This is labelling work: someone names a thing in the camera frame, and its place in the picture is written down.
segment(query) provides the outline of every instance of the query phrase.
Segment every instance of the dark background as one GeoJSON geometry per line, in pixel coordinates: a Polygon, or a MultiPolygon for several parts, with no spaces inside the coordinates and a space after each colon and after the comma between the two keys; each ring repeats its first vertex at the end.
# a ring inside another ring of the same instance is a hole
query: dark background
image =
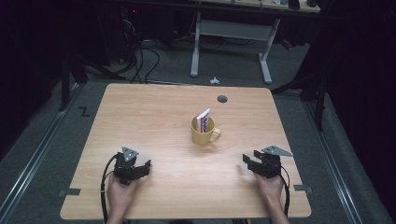
{"type": "MultiPolygon", "coordinates": [[[[348,20],[321,29],[314,21],[284,21],[276,41],[312,44],[296,79],[313,73],[321,76],[327,64],[327,92],[381,201],[395,219],[395,3],[319,3],[323,15],[348,20]],[[326,57],[334,50],[334,58],[326,57]]],[[[4,158],[29,118],[50,98],[65,54],[75,51],[108,64],[123,58],[125,43],[117,7],[46,0],[0,4],[0,156],[4,158]]],[[[142,9],[135,16],[141,36],[168,45],[177,37],[172,31],[184,34],[190,25],[186,21],[191,21],[191,12],[170,9],[142,9]]]]}

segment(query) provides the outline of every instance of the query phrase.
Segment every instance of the gray carpet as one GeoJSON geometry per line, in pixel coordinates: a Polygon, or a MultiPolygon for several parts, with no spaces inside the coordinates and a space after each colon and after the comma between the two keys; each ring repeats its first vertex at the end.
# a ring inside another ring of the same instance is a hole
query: gray carpet
{"type": "MultiPolygon", "coordinates": [[[[262,73],[255,54],[229,52],[233,45],[221,46],[216,50],[202,50],[199,76],[190,77],[191,46],[175,45],[172,49],[158,44],[156,50],[161,60],[148,77],[149,82],[176,82],[195,85],[211,85],[216,77],[220,86],[264,87],[274,89],[291,81],[309,46],[287,50],[274,45],[268,58],[274,83],[263,84],[262,73]]],[[[144,50],[144,64],[140,76],[156,63],[154,53],[144,50]]],[[[135,70],[125,76],[132,79],[135,70]]],[[[49,143],[49,150],[36,173],[22,194],[8,223],[103,223],[101,221],[65,221],[60,218],[64,197],[59,196],[68,189],[81,150],[91,129],[96,111],[108,83],[108,78],[90,76],[87,85],[79,87],[75,101],[64,115],[58,131],[49,143]],[[87,107],[88,117],[82,117],[80,107],[87,107]]],[[[52,121],[59,115],[60,85],[53,90],[52,98],[32,117],[29,126],[18,142],[0,163],[2,179],[0,202],[11,191],[18,176],[32,157],[40,140],[52,121]]],[[[309,187],[308,200],[312,215],[307,218],[292,218],[291,223],[350,223],[342,201],[334,186],[331,172],[323,154],[323,136],[336,163],[341,170],[352,198],[358,207],[361,223],[392,223],[375,190],[364,173],[353,148],[347,140],[329,97],[323,116],[323,133],[318,133],[307,108],[310,103],[302,103],[298,91],[288,91],[275,96],[276,106],[285,128],[290,147],[295,155],[297,167],[303,183],[309,187]]],[[[253,223],[269,223],[267,218],[253,219],[253,223]]]]}

